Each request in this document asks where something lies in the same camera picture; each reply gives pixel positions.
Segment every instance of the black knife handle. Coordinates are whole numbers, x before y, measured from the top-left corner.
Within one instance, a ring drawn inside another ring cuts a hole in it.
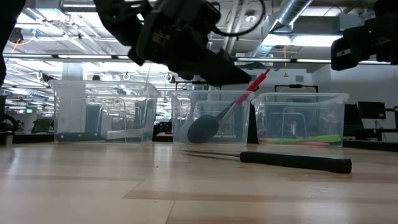
[[[338,174],[349,174],[352,170],[351,159],[294,156],[264,152],[242,152],[239,158],[241,162],[247,163],[324,170]]]

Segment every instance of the ventilation duct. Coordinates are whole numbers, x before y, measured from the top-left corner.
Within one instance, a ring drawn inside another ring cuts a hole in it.
[[[291,32],[293,23],[300,17],[303,11],[312,3],[313,0],[284,0],[279,11],[267,16],[262,33],[267,35],[271,31],[279,30],[281,32]],[[265,57],[272,50],[274,45],[267,45],[266,42],[251,54],[251,57]]]

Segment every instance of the fluorescent light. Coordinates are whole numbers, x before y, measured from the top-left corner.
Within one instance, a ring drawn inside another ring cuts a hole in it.
[[[291,44],[291,41],[290,37],[285,35],[268,34],[267,37],[262,41],[262,44],[266,46],[288,46]]]
[[[38,29],[38,28],[43,28],[45,27],[44,24],[15,24],[16,28],[21,28],[21,29]]]
[[[5,80],[4,83],[9,84],[9,85],[16,85],[16,83],[9,81],[9,80]]]
[[[378,61],[369,60],[369,61],[359,62],[359,64],[360,65],[390,65],[391,63],[390,62],[378,62]]]
[[[256,17],[255,16],[247,16],[247,18],[246,18],[246,22],[254,22],[254,21],[256,21]]]
[[[64,4],[63,7],[95,7],[94,4]]]
[[[30,18],[23,12],[19,14],[17,22],[18,23],[36,23],[36,21],[34,19]]]
[[[75,58],[75,59],[112,59],[110,55],[58,55],[60,58]]]
[[[331,63],[331,60],[323,59],[297,59],[298,63]]]
[[[29,11],[29,12],[31,12],[31,13],[33,13],[33,15],[35,15],[35,17],[37,17],[38,19],[38,21],[42,21],[42,20],[44,20],[45,18],[44,17],[42,17],[40,14],[38,14],[38,13],[36,13],[33,9],[31,9],[31,8],[27,8],[27,10]]]
[[[47,102],[47,101],[45,101],[44,104],[49,105],[49,106],[54,106],[53,103],[49,103],[49,102]]]
[[[6,58],[52,58],[52,55],[45,54],[3,54]]]
[[[12,110],[24,110],[26,109],[26,106],[6,106],[6,108]]]
[[[141,20],[141,21],[144,21],[144,18],[143,18],[143,16],[141,15],[141,13],[138,13],[138,14],[137,14],[137,18],[138,18],[139,20]]]
[[[77,42],[77,40],[75,40],[75,39],[70,39],[69,40],[71,43],[73,43],[73,44],[75,44],[78,48],[80,48],[80,49],[82,49],[82,50],[84,50],[84,51],[87,51],[87,49],[83,46],[83,45],[81,45],[79,42]]]
[[[291,45],[303,47],[330,47],[332,43],[342,38],[341,35],[298,35]]]
[[[69,19],[63,12],[59,9],[51,8],[36,8],[41,15],[43,15],[48,21],[65,21]]]
[[[16,87],[17,88],[35,88],[35,89],[45,89],[45,88],[47,88],[46,86],[20,86],[20,85],[17,85]]]
[[[290,62],[287,58],[237,58],[237,62]]]
[[[11,90],[15,94],[29,95],[29,92],[27,92],[25,90],[20,90],[20,89],[17,89],[17,88],[9,88],[9,90]]]

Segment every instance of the ceiling light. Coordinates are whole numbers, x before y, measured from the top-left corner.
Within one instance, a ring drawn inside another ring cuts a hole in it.
[[[6,108],[12,110],[24,110],[26,109],[26,106],[6,106]]]
[[[378,61],[372,61],[372,60],[368,60],[368,61],[362,61],[359,62],[360,65],[390,65],[390,62],[378,62]]]
[[[9,80],[5,80],[4,83],[9,84],[9,85],[16,85],[16,83],[9,81]]]
[[[59,55],[60,58],[74,58],[74,59],[112,59],[110,55]]]
[[[38,29],[38,28],[44,28],[44,24],[15,24],[16,28],[21,28],[21,29]]]
[[[38,10],[48,21],[66,21],[69,19],[69,17],[59,9],[37,8],[36,10]]]
[[[5,58],[52,58],[52,55],[45,54],[3,54]]]
[[[18,23],[30,23],[30,24],[36,23],[36,21],[34,19],[30,18],[29,16],[27,16],[23,12],[19,14],[17,22]]]
[[[303,47],[330,47],[332,43],[342,38],[341,35],[298,35],[293,38],[292,45]]]
[[[247,18],[246,18],[246,22],[254,22],[254,21],[256,21],[256,17],[255,16],[247,16]]]
[[[144,18],[143,18],[143,16],[141,15],[141,13],[138,13],[138,14],[137,14],[137,18],[138,18],[140,21],[144,21]]]
[[[290,37],[286,35],[268,34],[267,37],[262,41],[262,44],[266,46],[288,46],[291,44],[291,41]]]
[[[298,63],[331,63],[331,60],[323,59],[297,59]]]
[[[17,89],[17,88],[9,88],[9,90],[11,90],[15,94],[29,95],[29,92],[25,91],[25,90],[20,90],[20,89]]]
[[[95,7],[94,4],[64,4],[63,7]]]
[[[237,58],[237,62],[290,62],[284,58]]]

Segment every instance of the desk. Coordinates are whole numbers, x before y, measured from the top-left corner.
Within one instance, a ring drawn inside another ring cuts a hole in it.
[[[352,174],[242,164],[185,149],[244,147],[21,144],[0,148],[2,223],[398,223],[398,154],[250,145],[251,151],[344,154]]]
[[[351,132],[357,140],[376,138],[378,141],[383,141],[383,133],[398,133],[398,129],[354,129]]]

